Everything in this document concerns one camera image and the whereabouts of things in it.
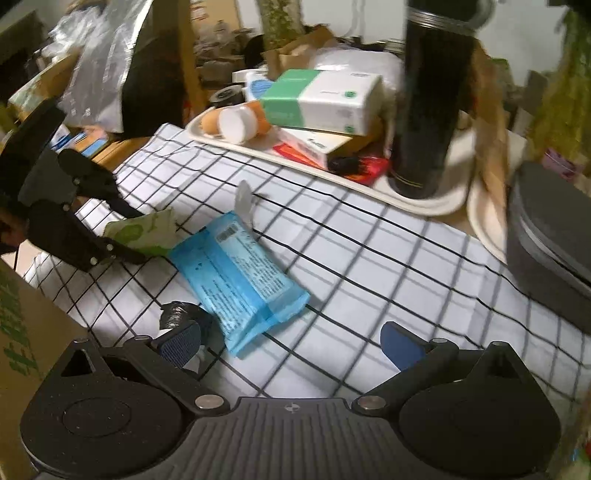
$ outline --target black cable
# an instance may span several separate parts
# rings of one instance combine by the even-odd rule
[[[359,21],[359,13],[358,13],[358,9],[357,9],[357,1],[358,0],[351,0],[351,14],[352,14],[351,28],[347,30],[347,32],[343,35],[343,37],[348,37],[349,35],[351,35],[352,33],[354,33],[355,30],[357,30],[357,23]]]
[[[14,252],[14,265],[12,266],[12,269],[14,271],[17,271],[17,265],[18,265],[18,250],[20,249],[20,245],[17,247],[17,250]]]

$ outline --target table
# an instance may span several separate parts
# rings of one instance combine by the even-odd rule
[[[253,341],[241,358],[228,354],[218,329],[212,333],[200,378],[231,403],[243,395],[352,400],[397,373],[379,348],[387,321],[461,348],[509,342],[562,421],[589,386],[589,337],[523,295],[505,267],[461,231],[199,144],[171,125],[116,173],[140,211],[175,210],[180,238],[231,210],[235,187],[246,180],[256,197],[253,235],[310,292],[301,315]],[[78,214],[97,232],[118,218],[97,200]],[[98,265],[87,274],[42,254],[25,279],[103,346],[155,336],[164,303],[199,302],[164,258]]]

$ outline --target brown paper bag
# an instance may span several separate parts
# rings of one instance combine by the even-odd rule
[[[289,42],[285,47],[263,52],[262,56],[269,67],[267,76],[271,80],[277,80],[287,70],[308,68],[314,52],[334,38],[335,36],[328,28],[317,25],[313,31]]]
[[[504,217],[508,177],[508,134],[503,93],[496,69],[480,42],[472,57],[472,92],[476,114],[476,162],[478,172],[499,215]]]

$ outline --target black tape roll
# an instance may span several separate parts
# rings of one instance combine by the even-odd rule
[[[209,103],[216,108],[244,103],[242,85],[230,85],[229,87],[218,90],[210,97]]]

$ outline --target blue wet wipes package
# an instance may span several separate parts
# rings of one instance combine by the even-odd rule
[[[219,319],[232,355],[299,313],[310,298],[267,257],[234,212],[211,221],[168,257]]]

